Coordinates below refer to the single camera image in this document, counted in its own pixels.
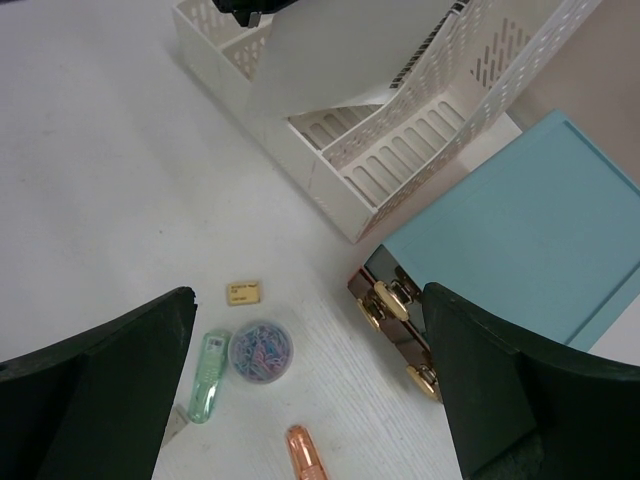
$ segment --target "black object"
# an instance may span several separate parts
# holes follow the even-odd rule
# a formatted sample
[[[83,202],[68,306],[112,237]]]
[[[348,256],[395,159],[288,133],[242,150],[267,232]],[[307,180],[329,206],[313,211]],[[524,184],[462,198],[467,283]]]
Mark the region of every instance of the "black object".
[[[222,13],[232,13],[241,27],[252,25],[252,16],[276,13],[298,0],[213,0],[213,4]]]
[[[0,479],[153,474],[195,320],[182,287],[0,364]]]
[[[422,305],[465,479],[640,478],[640,368],[560,345],[435,283]]]

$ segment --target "eraser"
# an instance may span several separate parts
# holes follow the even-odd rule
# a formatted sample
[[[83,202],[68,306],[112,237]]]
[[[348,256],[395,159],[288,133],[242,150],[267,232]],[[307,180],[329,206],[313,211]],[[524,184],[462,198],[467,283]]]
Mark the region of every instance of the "eraser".
[[[260,303],[260,282],[235,282],[227,286],[227,302],[230,306]]]

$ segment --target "white paper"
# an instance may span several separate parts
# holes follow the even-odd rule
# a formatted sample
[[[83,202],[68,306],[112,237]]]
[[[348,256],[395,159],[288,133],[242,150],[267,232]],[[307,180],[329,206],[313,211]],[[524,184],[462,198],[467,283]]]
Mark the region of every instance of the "white paper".
[[[299,0],[277,13],[248,108],[286,117],[383,98],[453,0]]]

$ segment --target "label on eraser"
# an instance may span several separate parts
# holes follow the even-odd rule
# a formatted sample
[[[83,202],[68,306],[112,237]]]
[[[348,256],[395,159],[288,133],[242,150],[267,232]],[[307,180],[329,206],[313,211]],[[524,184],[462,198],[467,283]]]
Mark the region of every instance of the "label on eraser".
[[[229,305],[251,305],[260,303],[260,282],[236,282],[227,287]]]

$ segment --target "light blue box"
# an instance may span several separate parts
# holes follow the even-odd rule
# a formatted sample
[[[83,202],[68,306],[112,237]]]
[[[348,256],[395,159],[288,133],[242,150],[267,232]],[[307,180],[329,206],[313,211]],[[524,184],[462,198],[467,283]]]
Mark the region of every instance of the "light blue box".
[[[640,293],[640,191],[555,111],[383,246],[418,286],[586,351]]]

